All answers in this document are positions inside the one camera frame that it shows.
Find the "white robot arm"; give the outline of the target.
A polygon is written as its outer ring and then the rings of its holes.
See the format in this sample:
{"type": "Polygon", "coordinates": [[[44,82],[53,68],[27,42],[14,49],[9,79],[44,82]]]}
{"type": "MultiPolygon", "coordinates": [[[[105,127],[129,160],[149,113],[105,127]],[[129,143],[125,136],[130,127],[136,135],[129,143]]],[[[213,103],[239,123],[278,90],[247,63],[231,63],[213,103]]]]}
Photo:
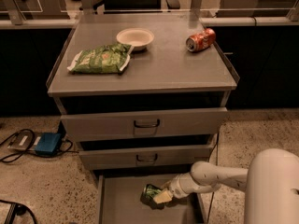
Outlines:
{"type": "Polygon", "coordinates": [[[221,184],[245,192],[244,224],[299,224],[299,157],[277,148],[258,153],[248,169],[198,161],[170,180],[154,201],[212,192],[221,184]]]}

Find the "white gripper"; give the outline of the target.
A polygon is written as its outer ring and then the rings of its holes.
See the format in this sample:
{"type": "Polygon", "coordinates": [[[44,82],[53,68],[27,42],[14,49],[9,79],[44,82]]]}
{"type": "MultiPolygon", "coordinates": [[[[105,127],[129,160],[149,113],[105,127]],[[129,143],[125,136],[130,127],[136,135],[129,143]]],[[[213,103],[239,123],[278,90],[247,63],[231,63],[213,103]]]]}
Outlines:
{"type": "Polygon", "coordinates": [[[189,173],[176,175],[171,181],[161,185],[162,191],[153,197],[153,201],[157,204],[169,203],[172,201],[173,196],[177,199],[187,197],[190,194],[188,189],[190,180],[189,173]]]}

